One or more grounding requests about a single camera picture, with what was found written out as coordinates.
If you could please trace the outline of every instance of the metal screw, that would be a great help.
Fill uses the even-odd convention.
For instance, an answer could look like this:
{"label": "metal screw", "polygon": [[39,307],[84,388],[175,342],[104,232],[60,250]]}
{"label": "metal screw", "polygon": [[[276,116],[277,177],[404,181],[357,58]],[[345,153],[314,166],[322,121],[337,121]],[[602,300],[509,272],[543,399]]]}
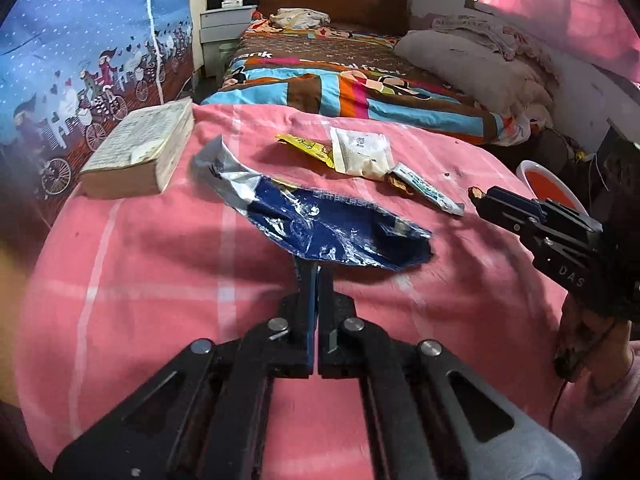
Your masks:
{"label": "metal screw", "polygon": [[359,332],[364,328],[364,321],[359,317],[348,317],[342,325],[349,332]]}
{"label": "metal screw", "polygon": [[289,328],[289,321],[287,321],[283,317],[274,317],[273,319],[269,320],[267,326],[272,332],[283,332],[287,328]]}
{"label": "metal screw", "polygon": [[196,339],[196,341],[191,343],[191,351],[194,354],[208,354],[209,352],[211,352],[211,348],[213,348],[213,346],[211,344],[211,341],[209,341],[208,339]]}
{"label": "metal screw", "polygon": [[442,345],[433,339],[427,339],[420,343],[420,352],[429,357],[437,357],[442,353]]}

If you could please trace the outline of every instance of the blue plastic wrapper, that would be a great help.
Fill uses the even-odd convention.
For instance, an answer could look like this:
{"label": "blue plastic wrapper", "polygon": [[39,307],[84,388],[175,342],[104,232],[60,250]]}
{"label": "blue plastic wrapper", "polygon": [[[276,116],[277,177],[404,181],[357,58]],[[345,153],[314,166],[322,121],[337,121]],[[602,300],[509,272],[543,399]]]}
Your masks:
{"label": "blue plastic wrapper", "polygon": [[193,170],[267,237],[305,260],[398,271],[433,254],[429,231],[376,204],[283,184],[251,170],[222,136],[196,155]]}

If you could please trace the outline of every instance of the book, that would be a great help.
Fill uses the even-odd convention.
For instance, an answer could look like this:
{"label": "book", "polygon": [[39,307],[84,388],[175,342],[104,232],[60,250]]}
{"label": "book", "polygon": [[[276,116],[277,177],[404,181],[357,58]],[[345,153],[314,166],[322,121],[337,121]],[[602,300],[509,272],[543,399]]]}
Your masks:
{"label": "book", "polygon": [[80,171],[82,190],[107,199],[162,193],[191,130],[191,99],[134,110]]}

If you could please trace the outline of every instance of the white sachet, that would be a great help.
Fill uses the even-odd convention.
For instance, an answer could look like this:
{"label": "white sachet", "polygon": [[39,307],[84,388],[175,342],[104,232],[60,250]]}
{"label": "white sachet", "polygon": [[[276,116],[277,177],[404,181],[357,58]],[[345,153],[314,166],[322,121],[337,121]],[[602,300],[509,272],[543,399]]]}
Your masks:
{"label": "white sachet", "polygon": [[391,145],[382,134],[330,127],[335,171],[384,180],[394,166]]}

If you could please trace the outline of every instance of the wooden headboard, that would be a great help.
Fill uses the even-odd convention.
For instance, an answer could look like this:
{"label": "wooden headboard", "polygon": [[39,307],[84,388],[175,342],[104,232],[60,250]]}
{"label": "wooden headboard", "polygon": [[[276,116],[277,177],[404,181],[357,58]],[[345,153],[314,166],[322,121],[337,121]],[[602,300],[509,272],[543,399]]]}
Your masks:
{"label": "wooden headboard", "polygon": [[409,29],[409,0],[260,0],[258,10],[265,16],[282,7],[320,10],[331,17],[332,25],[404,36]]}

